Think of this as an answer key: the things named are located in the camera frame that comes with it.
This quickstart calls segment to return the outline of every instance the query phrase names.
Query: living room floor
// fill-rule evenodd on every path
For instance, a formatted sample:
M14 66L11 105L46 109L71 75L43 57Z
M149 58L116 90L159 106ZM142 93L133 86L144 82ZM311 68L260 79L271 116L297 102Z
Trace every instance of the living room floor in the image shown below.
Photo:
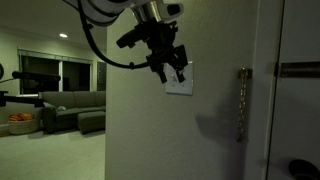
M103 180L104 172L104 131L0 138L0 179Z

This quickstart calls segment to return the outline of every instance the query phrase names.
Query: window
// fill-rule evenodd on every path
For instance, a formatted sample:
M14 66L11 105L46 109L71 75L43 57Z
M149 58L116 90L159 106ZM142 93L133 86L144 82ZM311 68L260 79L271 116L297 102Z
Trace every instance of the window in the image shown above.
M20 80L20 94L38 94L41 91L89 91L92 61L18 50L21 72L58 75L59 82Z
M107 87L107 64L104 62L98 62L98 71L97 71L97 91L105 91Z

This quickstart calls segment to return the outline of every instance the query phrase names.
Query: door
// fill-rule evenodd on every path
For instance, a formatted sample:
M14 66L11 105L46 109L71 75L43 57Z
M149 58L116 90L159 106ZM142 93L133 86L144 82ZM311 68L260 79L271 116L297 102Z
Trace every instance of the door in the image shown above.
M283 18L268 180L293 180L294 159L320 169L320 66L286 68L320 64L320 1L285 0Z

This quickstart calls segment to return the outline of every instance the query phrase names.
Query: ceiling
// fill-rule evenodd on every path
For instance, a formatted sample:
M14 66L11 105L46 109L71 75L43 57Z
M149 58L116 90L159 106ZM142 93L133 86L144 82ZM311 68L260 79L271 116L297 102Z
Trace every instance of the ceiling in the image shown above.
M0 27L36 36L60 39L88 46L78 12L62 0L1 0ZM99 48L106 49L107 29L96 27L92 34Z

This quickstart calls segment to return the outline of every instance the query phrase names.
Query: ottoman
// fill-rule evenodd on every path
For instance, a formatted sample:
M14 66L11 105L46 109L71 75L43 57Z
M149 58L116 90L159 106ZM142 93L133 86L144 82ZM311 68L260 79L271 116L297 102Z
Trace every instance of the ottoman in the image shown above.
M78 114L78 128L82 134L105 129L106 114L94 111Z

